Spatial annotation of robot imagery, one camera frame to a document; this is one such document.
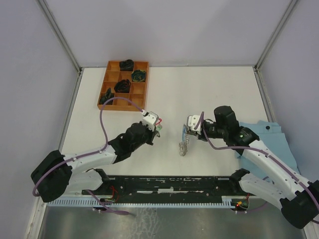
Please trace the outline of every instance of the blue cloth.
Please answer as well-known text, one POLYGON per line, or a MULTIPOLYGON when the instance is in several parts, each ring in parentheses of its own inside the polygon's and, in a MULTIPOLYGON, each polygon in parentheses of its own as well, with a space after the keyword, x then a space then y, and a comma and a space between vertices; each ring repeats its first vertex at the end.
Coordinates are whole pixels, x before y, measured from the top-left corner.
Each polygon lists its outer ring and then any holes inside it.
MULTIPOLYGON (((270 123, 261 120, 257 124, 242 122, 239 124, 241 126, 250 128, 253 132, 255 132, 275 155, 277 155, 289 167, 299 173, 296 160, 289 149, 285 134, 281 132, 281 127, 277 123, 270 123)), ((264 173, 247 158, 240 156, 237 152, 235 152, 235 156, 240 159, 240 168, 249 170, 252 174, 261 179, 267 176, 266 173, 264 173)))

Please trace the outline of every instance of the dark green object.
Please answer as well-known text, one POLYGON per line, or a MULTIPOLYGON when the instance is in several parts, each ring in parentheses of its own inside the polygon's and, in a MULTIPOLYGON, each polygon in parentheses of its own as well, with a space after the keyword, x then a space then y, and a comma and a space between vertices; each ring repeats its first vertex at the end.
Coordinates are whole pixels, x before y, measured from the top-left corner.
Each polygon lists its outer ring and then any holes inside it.
MULTIPOLYGON (((108 99, 114 97, 114 93, 111 92, 111 88, 108 88, 106 93, 104 95, 101 96, 99 104, 103 105, 105 103, 105 101, 107 101, 108 99)), ((110 101, 107 103, 107 105, 111 105, 113 104, 113 101, 110 101)))
POLYGON ((146 71, 136 70, 132 73, 133 82, 145 82, 146 71))

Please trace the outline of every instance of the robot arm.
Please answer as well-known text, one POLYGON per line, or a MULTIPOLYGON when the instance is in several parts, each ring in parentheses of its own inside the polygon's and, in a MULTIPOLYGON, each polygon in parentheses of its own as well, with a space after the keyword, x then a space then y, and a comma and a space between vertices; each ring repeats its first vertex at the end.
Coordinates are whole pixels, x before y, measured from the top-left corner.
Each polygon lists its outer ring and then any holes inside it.
POLYGON ((44 202, 51 202, 64 193, 96 190, 108 179, 103 165, 121 162, 143 144, 153 145, 159 137, 158 115, 142 111, 143 119, 134 123, 125 133, 99 147, 81 153, 62 155, 59 150, 50 152, 31 174, 35 184, 50 169, 56 167, 39 183, 37 190, 44 202))
POLYGON ((231 177, 243 191, 254 194, 281 210, 283 216, 295 227, 303 228, 318 215, 318 209, 305 188, 319 201, 319 181, 311 183, 279 159, 249 128, 239 126, 230 106, 214 110, 216 121, 201 116, 189 116, 186 130, 197 139, 222 138, 240 155, 261 168, 274 184, 263 181, 245 169, 231 177))

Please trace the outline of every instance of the white wall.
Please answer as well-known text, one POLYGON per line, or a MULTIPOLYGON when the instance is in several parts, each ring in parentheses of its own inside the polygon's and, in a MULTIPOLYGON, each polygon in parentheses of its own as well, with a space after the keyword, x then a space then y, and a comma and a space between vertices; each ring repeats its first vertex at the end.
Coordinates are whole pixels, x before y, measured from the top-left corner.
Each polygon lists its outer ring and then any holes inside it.
POLYGON ((76 71, 34 0, 0 7, 0 238, 23 238, 30 175, 58 147, 76 71))
POLYGON ((47 0, 81 66, 254 65, 290 0, 47 0))
POLYGON ((300 1, 262 68, 301 173, 319 172, 319 1, 300 1))

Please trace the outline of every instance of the purple cable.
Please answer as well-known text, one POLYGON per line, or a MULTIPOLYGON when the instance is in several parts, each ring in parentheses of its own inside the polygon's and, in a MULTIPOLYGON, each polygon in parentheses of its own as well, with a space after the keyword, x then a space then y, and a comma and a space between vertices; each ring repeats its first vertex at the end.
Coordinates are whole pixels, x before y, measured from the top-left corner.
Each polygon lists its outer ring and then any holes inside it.
POLYGON ((106 213, 115 213, 117 215, 121 215, 121 216, 126 216, 128 214, 130 214, 129 212, 126 211, 114 211, 111 208, 108 208, 107 206, 104 205, 104 203, 102 203, 93 193, 91 190, 86 190, 103 208, 106 209, 106 213))
POLYGON ((256 151, 259 153, 262 153, 264 155, 266 155, 267 157, 269 157, 270 159, 272 159, 275 163, 277 163, 285 172, 287 172, 289 174, 289 176, 291 176, 296 182, 298 182, 300 184, 300 186, 309 194, 309 196, 311 197, 312 201, 314 202, 315 206, 317 207, 317 210, 319 212, 319 204, 316 200, 316 198, 314 197, 314 195, 312 194, 312 192, 305 186, 305 184, 303 184, 302 182, 299 182, 299 178, 297 178, 292 172, 290 172, 288 170, 288 168, 286 168, 281 162, 279 162, 277 159, 275 159, 272 155, 269 155, 269 153, 261 150, 261 149, 257 149, 257 148, 252 148, 252 147, 245 147, 245 146, 227 146, 227 147, 215 147, 212 142, 209 140, 207 133, 205 130, 203 130, 205 138, 207 140, 207 142, 209 143, 209 145, 216 150, 223 150, 223 149, 247 149, 247 150, 252 150, 252 151, 256 151))
MULTIPOLYGON (((100 150, 96 150, 96 151, 93 151, 93 152, 89 152, 89 153, 84 153, 84 154, 81 154, 81 155, 78 155, 75 157, 75 159, 79 159, 79 158, 83 158, 83 157, 86 157, 86 156, 90 156, 90 155, 93 155, 93 154, 96 154, 96 153, 99 153, 100 151, 104 151, 107 146, 108 146, 108 136, 106 134, 106 131, 105 131, 105 128, 104 128, 104 125, 103 125, 103 121, 102 121, 102 112, 103 112, 103 109, 105 107, 105 105, 114 100, 114 99, 122 99, 122 100, 126 100, 128 101, 129 103, 131 103, 133 106, 135 106, 139 111, 143 111, 140 107, 138 107, 134 102, 130 101, 129 99, 127 98, 124 98, 124 97, 113 97, 113 98, 110 98, 108 99, 107 101, 104 102, 104 104, 102 105, 102 108, 100 110, 100 124, 101 124, 101 127, 102 127, 102 131, 103 131, 103 134, 105 136, 105 145, 100 149, 100 150)), ((69 158, 69 159, 66 159, 64 160, 63 162, 60 162, 58 163, 57 165, 55 165, 54 167, 50 168, 38 181, 37 183, 35 184, 34 188, 33 188, 33 191, 32 191, 32 194, 35 196, 35 197, 39 197, 40 194, 38 194, 36 192, 36 189, 38 188, 38 186, 40 185, 40 183, 52 172, 54 171, 55 169, 57 169, 58 167, 62 166, 63 164, 66 164, 70 161, 72 161, 73 158, 69 158)))
POLYGON ((199 124, 202 123, 203 121, 204 121, 204 111, 201 112, 197 125, 195 126, 195 129, 197 129, 199 127, 199 124))

